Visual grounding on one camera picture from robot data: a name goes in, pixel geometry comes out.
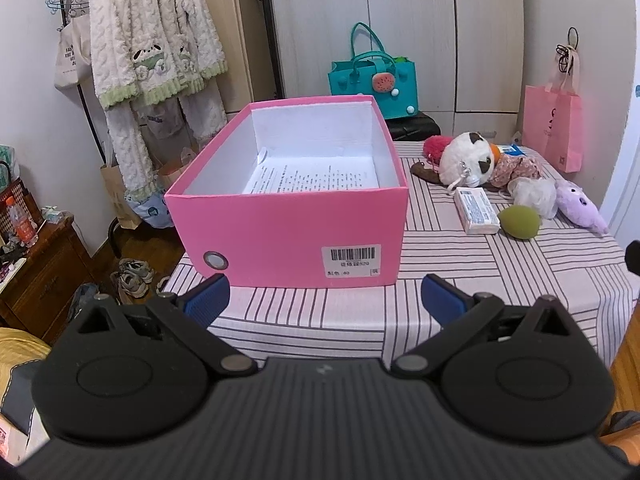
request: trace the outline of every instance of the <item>open box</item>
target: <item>open box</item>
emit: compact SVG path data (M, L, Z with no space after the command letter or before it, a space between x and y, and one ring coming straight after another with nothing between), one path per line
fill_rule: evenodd
M234 286L398 277L408 187L370 96L249 104L165 200L196 270Z

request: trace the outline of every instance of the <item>tablecloth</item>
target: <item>tablecloth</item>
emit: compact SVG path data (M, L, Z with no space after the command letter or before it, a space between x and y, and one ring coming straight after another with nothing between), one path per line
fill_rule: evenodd
M554 294L610 365L629 324L640 279L627 272L611 236L575 228L558 213L526 242L497 235L467 236L443 187L410 174L423 160L421 142L396 142L410 200L398 281L372 288L232 287L227 309L209 328L263 364L268 356L380 357L386 365L433 336L438 323L420 302L420 282L435 272L468 294L487 291L505 303L533 304ZM560 178L540 155L549 178ZM496 211L510 201L488 192ZM185 254L164 290L185 293L203 280Z

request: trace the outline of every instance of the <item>jacket sleeve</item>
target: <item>jacket sleeve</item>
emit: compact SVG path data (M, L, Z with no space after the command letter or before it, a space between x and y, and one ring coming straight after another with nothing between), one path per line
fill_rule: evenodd
M176 6L178 13L185 17L196 43L200 75L209 79L226 72L225 53L206 1L176 0Z
M90 0L95 94L107 110L140 92L131 59L129 0Z

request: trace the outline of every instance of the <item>pink paper bag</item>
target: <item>pink paper bag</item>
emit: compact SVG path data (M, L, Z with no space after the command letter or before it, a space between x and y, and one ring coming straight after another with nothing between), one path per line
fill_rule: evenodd
M522 143L544 156L558 171L573 173L582 165L584 150L582 100L577 95L580 60L566 47L571 75L557 68L546 86L527 86L524 99Z

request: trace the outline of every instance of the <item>purple plush toy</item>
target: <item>purple plush toy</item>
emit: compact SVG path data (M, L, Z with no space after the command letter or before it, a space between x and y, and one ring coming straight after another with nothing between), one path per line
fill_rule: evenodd
M596 205L588 199L582 190L573 182L567 180L556 181L556 203L571 222L580 227L586 227L596 233L606 234L609 227L604 221Z

